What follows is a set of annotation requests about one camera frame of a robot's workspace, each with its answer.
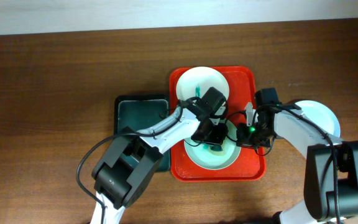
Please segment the green yellow sponge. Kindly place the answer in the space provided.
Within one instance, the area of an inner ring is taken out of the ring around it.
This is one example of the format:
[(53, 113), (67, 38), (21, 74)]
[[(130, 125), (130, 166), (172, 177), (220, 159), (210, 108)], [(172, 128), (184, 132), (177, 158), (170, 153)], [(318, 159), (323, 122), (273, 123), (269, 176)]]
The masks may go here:
[(209, 150), (213, 153), (220, 153), (223, 152), (223, 148), (219, 144), (210, 145)]

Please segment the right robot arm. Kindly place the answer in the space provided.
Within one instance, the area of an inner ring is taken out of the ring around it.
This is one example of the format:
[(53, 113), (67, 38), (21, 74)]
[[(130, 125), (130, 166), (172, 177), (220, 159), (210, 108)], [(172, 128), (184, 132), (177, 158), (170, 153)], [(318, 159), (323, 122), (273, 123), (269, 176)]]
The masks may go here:
[(295, 104), (264, 104), (244, 115), (236, 144), (272, 149), (287, 140), (306, 159), (303, 200), (263, 223), (342, 223), (358, 216), (358, 141), (329, 134)]

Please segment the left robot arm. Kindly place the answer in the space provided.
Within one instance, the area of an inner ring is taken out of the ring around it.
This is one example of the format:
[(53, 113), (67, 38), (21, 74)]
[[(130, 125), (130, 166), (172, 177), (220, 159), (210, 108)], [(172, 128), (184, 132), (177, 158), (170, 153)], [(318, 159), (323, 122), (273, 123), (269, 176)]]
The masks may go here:
[(149, 128), (108, 137), (111, 144), (91, 173), (96, 191), (91, 222), (119, 223), (124, 210), (144, 193), (163, 154), (220, 117), (218, 110), (226, 103), (192, 97)]

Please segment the white plate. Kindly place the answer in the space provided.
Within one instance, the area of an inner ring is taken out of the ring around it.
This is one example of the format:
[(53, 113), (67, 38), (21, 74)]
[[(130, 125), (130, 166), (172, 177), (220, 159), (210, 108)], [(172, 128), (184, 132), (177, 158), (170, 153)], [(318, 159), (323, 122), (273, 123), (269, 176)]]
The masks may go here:
[(202, 98), (210, 87), (219, 90), (226, 99), (229, 98), (229, 85), (219, 71), (210, 67), (195, 67), (183, 73), (177, 81), (175, 91), (179, 100), (193, 96)]

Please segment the light blue plate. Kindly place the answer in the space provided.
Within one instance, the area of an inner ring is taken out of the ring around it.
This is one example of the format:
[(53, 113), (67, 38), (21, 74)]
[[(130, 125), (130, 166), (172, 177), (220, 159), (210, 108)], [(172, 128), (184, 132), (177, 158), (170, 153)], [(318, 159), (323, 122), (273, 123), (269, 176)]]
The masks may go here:
[(339, 120), (326, 105), (312, 100), (301, 100), (297, 101), (295, 104), (299, 106), (304, 114), (320, 128), (335, 137), (341, 136)]

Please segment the light green plate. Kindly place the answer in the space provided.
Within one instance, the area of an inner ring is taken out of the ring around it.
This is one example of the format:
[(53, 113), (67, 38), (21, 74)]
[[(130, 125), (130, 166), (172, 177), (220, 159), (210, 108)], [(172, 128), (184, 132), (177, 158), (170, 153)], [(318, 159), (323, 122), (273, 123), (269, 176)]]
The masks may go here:
[(207, 170), (219, 170), (230, 166), (241, 152), (241, 147), (236, 146), (234, 138), (237, 128), (230, 122), (220, 121), (228, 127), (228, 134), (221, 144), (223, 152), (213, 153), (209, 150), (209, 144), (194, 142), (191, 138), (185, 139), (185, 152), (192, 162)]

